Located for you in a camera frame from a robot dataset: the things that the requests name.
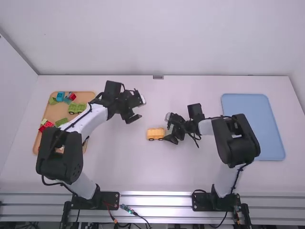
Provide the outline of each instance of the red lego brick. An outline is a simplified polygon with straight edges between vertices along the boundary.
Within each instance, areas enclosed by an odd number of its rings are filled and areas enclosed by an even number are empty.
[[[44,125],[42,125],[38,130],[39,130],[40,132],[43,132],[45,129],[46,129],[46,127],[45,127]]]
[[[50,121],[47,121],[45,124],[44,124],[44,127],[52,127],[54,126],[53,123],[51,123]]]
[[[75,95],[74,93],[72,93],[72,94],[69,96],[69,99],[71,99],[71,100],[73,101],[74,99],[76,99],[76,95]]]

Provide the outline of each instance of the blue mat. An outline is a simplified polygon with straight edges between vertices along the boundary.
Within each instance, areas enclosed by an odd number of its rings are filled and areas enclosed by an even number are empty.
[[[224,115],[244,114],[261,147],[260,161],[282,161],[285,150],[275,118],[264,94],[223,94]]]

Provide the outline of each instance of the yellow toy car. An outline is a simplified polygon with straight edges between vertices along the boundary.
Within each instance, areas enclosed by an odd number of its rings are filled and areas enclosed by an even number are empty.
[[[163,141],[163,138],[165,136],[165,129],[160,127],[160,128],[149,128],[147,130],[147,140],[153,141],[158,139],[159,141]]]

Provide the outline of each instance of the white wall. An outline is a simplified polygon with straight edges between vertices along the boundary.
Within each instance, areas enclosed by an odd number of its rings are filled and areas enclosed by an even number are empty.
[[[305,113],[305,55],[300,58],[295,66],[295,70],[290,75],[290,81]]]
[[[1,0],[41,74],[290,74],[303,0]]]
[[[0,78],[1,172],[37,80],[37,74],[19,56],[19,54],[1,34]]]

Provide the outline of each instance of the lego brick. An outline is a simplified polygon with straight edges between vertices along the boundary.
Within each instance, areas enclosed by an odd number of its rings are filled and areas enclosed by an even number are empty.
[[[68,122],[68,119],[67,118],[63,118],[63,119],[58,120],[57,122],[55,122],[55,126],[59,127],[60,125],[65,124],[67,122]]]
[[[87,104],[86,103],[80,103],[77,105],[77,113],[81,113],[83,112],[87,107]]]
[[[58,92],[57,96],[56,96],[56,101],[57,102],[62,102],[64,97],[65,97],[65,92]]]
[[[58,102],[57,102],[56,98],[51,97],[51,98],[49,99],[49,104],[50,104],[50,105],[55,105],[55,104],[57,104],[57,103],[58,103]]]
[[[48,120],[46,118],[44,118],[42,121],[41,121],[41,125],[44,125]]]
[[[64,97],[63,101],[68,105],[70,105],[70,103],[72,102],[72,100],[69,99],[68,97]]]
[[[42,125],[38,130],[39,130],[40,132],[43,132],[45,129],[46,129],[46,127],[45,127],[44,125]]]
[[[69,96],[69,99],[71,99],[71,100],[73,101],[74,99],[76,99],[76,95],[75,95],[74,93],[72,93],[72,94]]]
[[[44,124],[45,127],[52,127],[54,126],[53,123],[51,123],[50,121],[47,121],[45,124]]]
[[[68,112],[71,115],[76,114],[77,113],[77,104],[76,103],[71,103],[69,105]]]

